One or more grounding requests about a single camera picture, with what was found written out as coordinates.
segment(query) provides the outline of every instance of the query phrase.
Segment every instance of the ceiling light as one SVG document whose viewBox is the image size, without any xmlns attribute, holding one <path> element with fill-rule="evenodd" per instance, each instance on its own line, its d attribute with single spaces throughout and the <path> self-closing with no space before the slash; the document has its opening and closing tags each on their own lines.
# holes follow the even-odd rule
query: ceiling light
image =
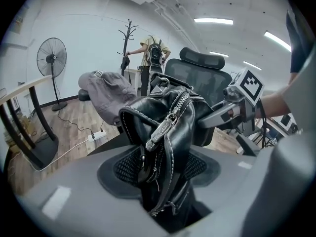
<svg viewBox="0 0 316 237">
<path fill-rule="evenodd" d="M 233 20 L 221 18 L 195 18 L 194 21 L 196 23 L 219 23 L 227 25 L 232 25 L 234 23 Z"/>
<path fill-rule="evenodd" d="M 260 68 L 258 68 L 257 66 L 255 66 L 255 65 L 252 65 L 251 63 L 249 63 L 249 62 L 246 62 L 246 61 L 243 61 L 245 64 L 247 64 L 247 65 L 250 65 L 250 66 L 252 66 L 252 67 L 254 67 L 254 68 L 256 68 L 256 69 L 258 69 L 258 70 L 261 70 Z"/>
<path fill-rule="evenodd" d="M 210 52 L 211 54 L 216 54 L 216 55 L 221 55 L 224 57 L 229 57 L 227 54 L 222 54 L 222 53 L 215 53 L 215 52 Z"/>
<path fill-rule="evenodd" d="M 291 46 L 287 43 L 285 43 L 283 40 L 279 39 L 277 36 L 274 36 L 273 34 L 266 31 L 265 36 L 274 40 L 275 42 L 279 43 L 280 45 L 284 46 L 287 50 L 291 51 Z"/>
</svg>

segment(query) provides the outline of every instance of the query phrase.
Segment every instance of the power strip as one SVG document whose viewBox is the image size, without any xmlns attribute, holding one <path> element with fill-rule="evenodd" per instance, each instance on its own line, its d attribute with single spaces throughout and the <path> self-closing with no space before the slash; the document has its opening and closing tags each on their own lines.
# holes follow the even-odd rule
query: power strip
<svg viewBox="0 0 316 237">
<path fill-rule="evenodd" d="M 98 140 L 106 135 L 107 135 L 107 133 L 105 131 L 103 131 L 103 132 L 98 131 L 98 132 L 94 133 L 94 139 L 92 138 L 92 135 L 88 135 L 88 140 L 89 140 L 89 142 L 92 142 L 92 141 Z"/>
</svg>

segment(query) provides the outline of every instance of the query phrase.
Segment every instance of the zipper pull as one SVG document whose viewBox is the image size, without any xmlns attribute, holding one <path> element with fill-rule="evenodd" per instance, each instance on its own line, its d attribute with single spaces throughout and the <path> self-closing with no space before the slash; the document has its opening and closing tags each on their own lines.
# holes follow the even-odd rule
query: zipper pull
<svg viewBox="0 0 316 237">
<path fill-rule="evenodd" d="M 152 133 L 151 139 L 146 143 L 146 149 L 151 152 L 156 149 L 158 142 L 163 136 L 175 125 L 177 116 L 170 113 L 165 120 L 158 126 L 158 128 Z"/>
</svg>

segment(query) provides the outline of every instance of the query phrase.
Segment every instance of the chair headrest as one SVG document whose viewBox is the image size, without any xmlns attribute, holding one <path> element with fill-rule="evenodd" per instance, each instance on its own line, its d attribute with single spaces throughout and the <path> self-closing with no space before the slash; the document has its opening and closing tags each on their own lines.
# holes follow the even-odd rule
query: chair headrest
<svg viewBox="0 0 316 237">
<path fill-rule="evenodd" d="M 179 55 L 181 60 L 205 68 L 220 70 L 225 66 L 225 59 L 223 56 L 198 53 L 188 47 L 184 47 Z"/>
</svg>

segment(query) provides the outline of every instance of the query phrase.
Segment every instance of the coat rack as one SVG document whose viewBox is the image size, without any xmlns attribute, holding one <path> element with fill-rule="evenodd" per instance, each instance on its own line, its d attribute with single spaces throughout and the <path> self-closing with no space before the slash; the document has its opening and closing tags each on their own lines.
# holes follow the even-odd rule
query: coat rack
<svg viewBox="0 0 316 237">
<path fill-rule="evenodd" d="M 133 29 L 135 27 L 138 27 L 138 26 L 132 26 L 131 27 L 131 24 L 132 24 L 132 21 L 131 20 L 128 20 L 128 26 L 127 27 L 127 33 L 123 33 L 121 30 L 119 30 L 121 33 L 124 34 L 124 48 L 123 48 L 123 53 L 119 53 L 117 52 L 118 54 L 122 54 L 123 55 L 123 59 L 122 59 L 122 64 L 120 66 L 121 68 L 121 74 L 122 76 L 124 76 L 124 70 L 126 69 L 127 67 L 127 56 L 126 56 L 126 47 L 127 47 L 127 42 L 128 40 L 133 40 L 133 39 L 130 39 L 130 37 L 133 37 L 133 35 L 131 35 L 136 29 Z"/>
</svg>

